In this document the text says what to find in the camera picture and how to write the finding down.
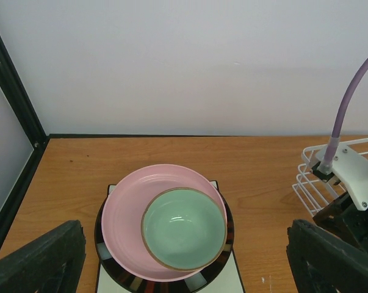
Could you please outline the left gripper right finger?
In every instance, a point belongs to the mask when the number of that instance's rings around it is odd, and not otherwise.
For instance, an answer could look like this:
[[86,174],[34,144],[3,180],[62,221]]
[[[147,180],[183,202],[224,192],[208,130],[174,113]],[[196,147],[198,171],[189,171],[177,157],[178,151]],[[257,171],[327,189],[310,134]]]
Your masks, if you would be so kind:
[[294,220],[287,235],[298,292],[368,292],[366,253],[306,220]]

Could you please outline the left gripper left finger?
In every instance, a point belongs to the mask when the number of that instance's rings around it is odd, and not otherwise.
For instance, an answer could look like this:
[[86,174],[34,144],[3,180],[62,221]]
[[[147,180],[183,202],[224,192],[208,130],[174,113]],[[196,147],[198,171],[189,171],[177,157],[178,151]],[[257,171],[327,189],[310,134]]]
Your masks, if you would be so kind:
[[0,259],[0,292],[76,292],[85,236],[69,220]]

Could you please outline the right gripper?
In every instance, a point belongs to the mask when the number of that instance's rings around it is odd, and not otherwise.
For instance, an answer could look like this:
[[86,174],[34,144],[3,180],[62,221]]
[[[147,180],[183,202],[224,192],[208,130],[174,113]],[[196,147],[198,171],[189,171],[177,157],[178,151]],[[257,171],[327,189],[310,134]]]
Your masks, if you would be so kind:
[[319,211],[313,221],[368,254],[368,207],[365,211],[357,210],[348,192]]

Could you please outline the green ceramic bowl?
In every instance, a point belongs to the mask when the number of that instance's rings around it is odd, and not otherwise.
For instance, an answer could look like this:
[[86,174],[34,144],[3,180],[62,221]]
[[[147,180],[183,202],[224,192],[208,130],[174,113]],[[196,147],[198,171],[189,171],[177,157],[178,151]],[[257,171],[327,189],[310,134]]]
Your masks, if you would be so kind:
[[227,240],[224,202],[219,193],[168,189],[146,207],[141,235],[147,252],[162,266],[185,272],[202,269],[220,256]]

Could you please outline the white wire dish rack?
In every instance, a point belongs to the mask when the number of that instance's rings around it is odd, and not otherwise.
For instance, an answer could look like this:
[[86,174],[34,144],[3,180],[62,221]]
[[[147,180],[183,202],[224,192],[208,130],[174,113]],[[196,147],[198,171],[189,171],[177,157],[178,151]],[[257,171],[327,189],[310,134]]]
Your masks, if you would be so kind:
[[[341,143],[346,143],[368,160],[368,138]],[[334,158],[336,158],[335,155],[325,174],[317,172],[326,148],[326,145],[316,145],[303,149],[301,152],[302,163],[297,167],[296,183],[292,185],[297,197],[312,217],[344,192],[347,192],[344,184],[331,170]]]

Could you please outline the pink plate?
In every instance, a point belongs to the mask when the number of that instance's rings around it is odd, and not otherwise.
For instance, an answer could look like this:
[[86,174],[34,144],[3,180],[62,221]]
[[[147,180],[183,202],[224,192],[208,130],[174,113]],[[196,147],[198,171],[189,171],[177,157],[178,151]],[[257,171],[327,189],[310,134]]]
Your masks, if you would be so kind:
[[201,270],[185,272],[166,268],[150,256],[142,241],[141,221],[146,207],[156,195],[177,187],[211,195],[219,193],[208,179],[192,169],[156,164],[124,177],[105,201],[101,217],[105,246],[119,265],[137,277],[157,282],[181,281]]

